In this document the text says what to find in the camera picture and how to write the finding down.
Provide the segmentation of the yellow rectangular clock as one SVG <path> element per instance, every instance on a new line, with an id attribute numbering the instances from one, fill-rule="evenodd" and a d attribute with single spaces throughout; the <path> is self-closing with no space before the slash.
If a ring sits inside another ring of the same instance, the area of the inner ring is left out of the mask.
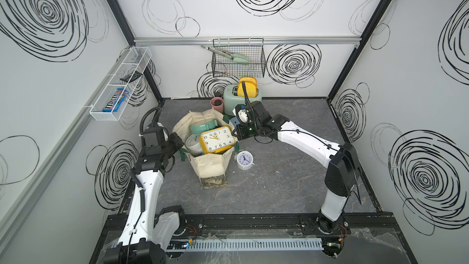
<path id="1" fill-rule="evenodd" d="M 215 128 L 204 132 L 199 138 L 204 154 L 219 154 L 232 148 L 236 139 L 229 126 Z"/>

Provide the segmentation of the silver twin bell clock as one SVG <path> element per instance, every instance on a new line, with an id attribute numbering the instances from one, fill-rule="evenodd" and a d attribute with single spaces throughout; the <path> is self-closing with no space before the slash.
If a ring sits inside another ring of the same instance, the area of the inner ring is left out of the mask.
<path id="1" fill-rule="evenodd" d="M 202 145 L 199 141 L 200 136 L 195 134 L 190 134 L 185 141 L 186 150 L 193 156 L 198 156 L 203 154 Z"/>

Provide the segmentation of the green round pastel clock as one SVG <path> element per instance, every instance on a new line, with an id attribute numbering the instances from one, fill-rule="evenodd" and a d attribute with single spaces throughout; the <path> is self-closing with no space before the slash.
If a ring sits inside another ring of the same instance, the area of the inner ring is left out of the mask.
<path id="1" fill-rule="evenodd" d="M 194 122 L 189 126 L 192 134 L 200 135 L 204 132 L 213 130 L 218 127 L 218 121 L 216 119 L 207 119 L 203 121 Z"/>

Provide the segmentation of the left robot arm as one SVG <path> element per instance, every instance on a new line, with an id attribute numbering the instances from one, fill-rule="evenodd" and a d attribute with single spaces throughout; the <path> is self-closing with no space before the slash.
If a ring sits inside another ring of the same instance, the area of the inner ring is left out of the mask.
<path id="1" fill-rule="evenodd" d="M 153 122 L 140 136 L 142 151 L 130 171 L 136 186 L 128 219 L 116 247 L 105 252 L 105 264 L 164 264 L 173 235 L 184 232 L 181 206 L 156 213 L 169 160 L 182 148 L 183 141 L 159 122 Z"/>

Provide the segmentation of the cream canvas tote bag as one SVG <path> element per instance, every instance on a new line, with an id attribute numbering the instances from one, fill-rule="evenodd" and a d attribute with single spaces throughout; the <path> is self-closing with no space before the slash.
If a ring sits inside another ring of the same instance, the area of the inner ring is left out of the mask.
<path id="1" fill-rule="evenodd" d="M 214 109 L 189 112 L 173 127 L 183 140 L 181 158 L 189 161 L 202 188 L 227 184 L 230 159 L 239 149 L 234 129 L 228 117 Z"/>

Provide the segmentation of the white purple face clock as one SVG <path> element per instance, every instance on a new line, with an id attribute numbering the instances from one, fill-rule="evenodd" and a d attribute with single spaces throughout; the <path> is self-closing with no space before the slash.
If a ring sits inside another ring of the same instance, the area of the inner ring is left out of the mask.
<path id="1" fill-rule="evenodd" d="M 249 170 L 254 165 L 254 156 L 249 151 L 240 151 L 236 156 L 236 163 L 239 169 Z"/>

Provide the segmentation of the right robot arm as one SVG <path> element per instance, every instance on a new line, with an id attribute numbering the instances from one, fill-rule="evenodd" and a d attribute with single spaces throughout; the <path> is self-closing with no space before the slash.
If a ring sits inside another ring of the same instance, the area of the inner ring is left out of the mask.
<path id="1" fill-rule="evenodd" d="M 280 114 L 271 116 L 260 101 L 247 100 L 237 105 L 233 113 L 239 120 L 235 128 L 238 139 L 269 137 L 297 148 L 326 168 L 327 192 L 316 224 L 324 234 L 338 230 L 338 221 L 359 176 L 360 161 L 355 147 L 322 139 Z"/>

